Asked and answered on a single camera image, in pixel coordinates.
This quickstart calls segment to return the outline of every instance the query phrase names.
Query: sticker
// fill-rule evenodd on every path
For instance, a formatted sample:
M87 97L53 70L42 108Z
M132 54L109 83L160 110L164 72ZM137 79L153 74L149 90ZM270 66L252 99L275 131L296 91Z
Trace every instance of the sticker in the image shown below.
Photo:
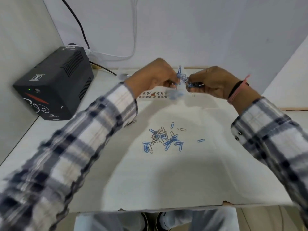
M36 76L34 76L32 79L30 79L30 81L38 81L41 77L43 77L44 74L37 74Z

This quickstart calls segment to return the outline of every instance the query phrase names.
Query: right hand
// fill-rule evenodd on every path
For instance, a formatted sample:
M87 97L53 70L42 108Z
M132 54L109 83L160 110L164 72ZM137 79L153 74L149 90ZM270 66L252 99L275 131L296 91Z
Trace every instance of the right hand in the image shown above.
M189 92L207 93L221 99L228 99L234 85L240 80L233 74L218 66L212 66L191 74L188 82L202 82L202 88L187 88Z

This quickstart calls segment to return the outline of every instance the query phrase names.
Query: white wall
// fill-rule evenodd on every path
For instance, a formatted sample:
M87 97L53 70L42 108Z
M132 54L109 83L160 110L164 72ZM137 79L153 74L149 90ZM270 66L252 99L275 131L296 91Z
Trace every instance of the white wall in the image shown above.
M308 37L264 91L263 96L280 108L308 108Z
M64 42L86 46L61 0L44 0ZM133 49L130 0L66 0L94 51L127 55ZM144 66L163 57L172 66L220 65L252 74L263 92L308 35L308 0L139 0L137 50L109 67Z
M13 83L62 45L43 0L0 0L0 163L36 119Z

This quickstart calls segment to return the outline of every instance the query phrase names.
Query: shirt sleeve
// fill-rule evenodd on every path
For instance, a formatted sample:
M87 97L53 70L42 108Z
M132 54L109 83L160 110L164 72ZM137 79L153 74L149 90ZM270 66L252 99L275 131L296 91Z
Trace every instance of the shirt sleeve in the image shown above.
M231 125L235 139L267 165L284 185L308 224L308 135L266 98L245 110Z
M54 230L110 137L137 115L119 83L42 143L0 194L0 230Z

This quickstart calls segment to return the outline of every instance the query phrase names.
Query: left hand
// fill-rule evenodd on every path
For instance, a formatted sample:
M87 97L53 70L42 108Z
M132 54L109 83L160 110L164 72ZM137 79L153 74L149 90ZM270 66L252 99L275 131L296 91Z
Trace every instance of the left hand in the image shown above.
M175 88L179 82L180 79L176 76L174 69L164 59L157 58L134 73L125 81L125 84L130 87L137 98L142 92L156 86Z

